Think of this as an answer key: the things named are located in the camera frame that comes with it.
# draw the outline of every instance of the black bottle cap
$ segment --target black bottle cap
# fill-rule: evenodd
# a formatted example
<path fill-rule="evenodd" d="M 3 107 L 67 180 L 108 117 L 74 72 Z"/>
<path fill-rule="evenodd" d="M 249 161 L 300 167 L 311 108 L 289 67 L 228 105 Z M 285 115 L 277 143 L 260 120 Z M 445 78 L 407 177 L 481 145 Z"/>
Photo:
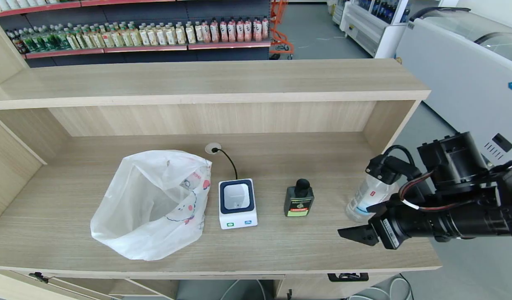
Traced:
<path fill-rule="evenodd" d="M 305 198 L 307 197 L 307 192 L 310 189 L 310 182 L 307 179 L 301 178 L 296 181 L 295 186 L 295 197 L 296 198 Z"/>

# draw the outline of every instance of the glass freezer lid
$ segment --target glass freezer lid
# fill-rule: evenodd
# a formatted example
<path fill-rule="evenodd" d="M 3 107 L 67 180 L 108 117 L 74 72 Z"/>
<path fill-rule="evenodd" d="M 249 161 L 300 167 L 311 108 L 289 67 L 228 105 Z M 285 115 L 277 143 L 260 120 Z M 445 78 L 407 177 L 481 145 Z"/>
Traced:
<path fill-rule="evenodd" d="M 512 61 L 512 28 L 461 10 L 432 10 L 421 16 L 437 25 Z"/>

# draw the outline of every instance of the wooden counter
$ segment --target wooden counter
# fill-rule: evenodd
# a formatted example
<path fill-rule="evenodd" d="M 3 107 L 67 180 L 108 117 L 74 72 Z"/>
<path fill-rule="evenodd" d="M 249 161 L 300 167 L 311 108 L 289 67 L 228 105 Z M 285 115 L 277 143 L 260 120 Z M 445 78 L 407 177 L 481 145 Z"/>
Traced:
<path fill-rule="evenodd" d="M 0 110 L 416 100 L 429 93 L 393 59 L 121 63 L 24 70 L 0 84 Z"/>
<path fill-rule="evenodd" d="M 0 80 L 0 141 L 8 141 L 0 142 L 0 272 L 42 272 L 55 276 L 50 285 L 98 300 L 175 298 L 177 279 L 202 278 L 275 279 L 276 297 L 292 289 L 307 299 L 439 268 L 428 239 L 386 250 L 337 234 L 356 225 L 344 209 L 366 164 L 428 94 L 381 59 L 19 70 Z M 258 226 L 221 230 L 212 184 L 202 237 L 162 260 L 127 260 L 90 236 L 125 156 L 185 150 L 213 162 L 212 182 L 231 179 L 228 160 L 204 152 L 209 142 L 222 144 L 240 178 L 254 180 Z M 285 190 L 298 178 L 310 180 L 315 203 L 309 216 L 287 218 Z M 370 280 L 326 277 L 344 272 Z M 313 294 L 314 283 L 328 292 Z"/>
<path fill-rule="evenodd" d="M 229 180 L 233 171 L 226 157 L 204 152 L 212 141 L 228 150 L 240 178 L 254 180 L 258 226 L 221 230 L 212 184 L 204 234 L 163 260 L 128 260 L 91 238 L 90 220 L 122 157 L 144 150 L 185 150 L 214 163 L 213 182 Z M 356 132 L 73 138 L 0 218 L 0 267 L 136 278 L 437 268 L 428 239 L 410 239 L 389 251 L 338 236 L 338 228 L 355 225 L 344 208 L 373 156 Z M 298 178 L 310 180 L 315 203 L 309 216 L 287 218 L 285 189 Z M 29 253 L 22 245 L 45 251 Z"/>

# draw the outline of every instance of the white wall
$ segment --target white wall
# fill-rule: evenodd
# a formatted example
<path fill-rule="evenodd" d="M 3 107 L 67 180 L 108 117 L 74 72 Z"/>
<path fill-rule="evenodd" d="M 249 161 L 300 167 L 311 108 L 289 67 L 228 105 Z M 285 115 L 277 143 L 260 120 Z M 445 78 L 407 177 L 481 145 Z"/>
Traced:
<path fill-rule="evenodd" d="M 457 6 L 512 27 L 512 0 L 459 0 Z"/>

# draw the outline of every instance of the white chest freezer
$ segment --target white chest freezer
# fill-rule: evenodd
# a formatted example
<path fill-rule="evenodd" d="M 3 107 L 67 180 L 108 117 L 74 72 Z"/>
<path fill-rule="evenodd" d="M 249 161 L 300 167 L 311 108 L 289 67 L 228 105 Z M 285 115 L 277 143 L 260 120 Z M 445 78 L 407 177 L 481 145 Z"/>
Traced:
<path fill-rule="evenodd" d="M 471 131 L 492 164 L 512 160 L 512 28 L 468 8 L 433 7 L 410 19 L 395 56 L 431 88 L 425 103 Z"/>

